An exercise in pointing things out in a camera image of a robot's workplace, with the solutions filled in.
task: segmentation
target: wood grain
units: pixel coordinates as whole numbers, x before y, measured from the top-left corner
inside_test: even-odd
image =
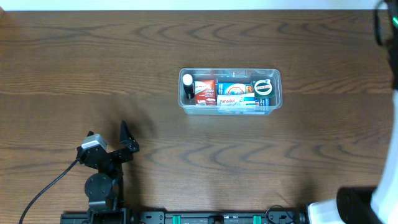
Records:
[[[1,16],[4,14],[4,10],[2,9],[2,7],[0,7],[0,19],[1,19]]]
[[[167,210],[261,210],[376,185],[392,124],[391,72],[370,11],[8,12],[0,21],[0,217],[15,223],[89,130],[141,145],[127,202]],[[268,117],[187,116],[184,67],[276,68]],[[26,223],[85,211],[74,167]]]

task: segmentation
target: black joint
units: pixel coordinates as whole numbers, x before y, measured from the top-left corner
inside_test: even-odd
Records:
[[[392,89],[393,90],[398,90],[398,77],[394,78],[394,81],[392,83]]]
[[[77,147],[76,150],[77,150],[76,159],[79,160],[80,164],[83,164],[86,159],[85,150],[81,146]]]
[[[123,144],[124,147],[128,148],[131,153],[139,151],[139,145],[134,137],[131,135],[125,121],[122,121],[120,126],[120,143]]]

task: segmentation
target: white bottle cap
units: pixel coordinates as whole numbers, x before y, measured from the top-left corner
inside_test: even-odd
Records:
[[[184,85],[192,85],[193,83],[193,78],[190,74],[185,74],[182,77],[182,83],[184,83]]]

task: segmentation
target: medicine box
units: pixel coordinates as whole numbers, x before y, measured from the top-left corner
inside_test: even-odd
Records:
[[[186,74],[192,76],[195,85],[192,99],[185,96],[182,77]],[[211,103],[202,100],[203,91]],[[178,81],[178,104],[186,114],[269,115],[282,106],[280,73],[258,68],[183,68]]]

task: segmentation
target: label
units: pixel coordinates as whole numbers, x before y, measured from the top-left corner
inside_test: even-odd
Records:
[[[253,92],[253,87],[251,84],[218,83],[219,95],[240,95],[252,92]]]
[[[215,80],[195,81],[196,105],[217,105]]]
[[[254,90],[257,94],[262,96],[270,94],[272,91],[271,80],[267,79],[256,82],[256,84],[254,84]]]
[[[256,98],[272,98],[275,95],[270,79],[253,81],[252,85]]]
[[[256,106],[269,106],[269,99],[266,97],[256,98]]]
[[[218,95],[218,106],[246,106],[256,105],[254,93],[246,93],[242,95]]]

